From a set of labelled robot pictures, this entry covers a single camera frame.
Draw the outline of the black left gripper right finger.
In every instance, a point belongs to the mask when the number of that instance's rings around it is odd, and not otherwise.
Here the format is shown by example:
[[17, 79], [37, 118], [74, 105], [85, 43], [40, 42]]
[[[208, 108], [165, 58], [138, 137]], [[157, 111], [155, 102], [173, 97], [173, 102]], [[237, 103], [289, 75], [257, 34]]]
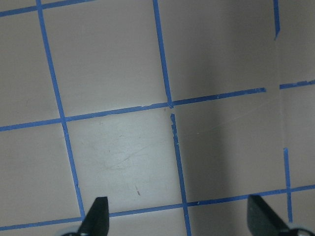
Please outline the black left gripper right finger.
[[247, 226], [252, 236], [295, 235], [260, 195], [248, 197]]

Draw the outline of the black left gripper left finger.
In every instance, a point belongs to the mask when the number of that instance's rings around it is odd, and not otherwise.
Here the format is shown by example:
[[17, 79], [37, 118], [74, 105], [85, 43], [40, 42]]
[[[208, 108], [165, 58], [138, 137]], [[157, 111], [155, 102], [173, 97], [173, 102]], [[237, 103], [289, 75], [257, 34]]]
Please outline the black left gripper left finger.
[[97, 197], [82, 224], [78, 236], [107, 236], [109, 232], [109, 206], [107, 197]]

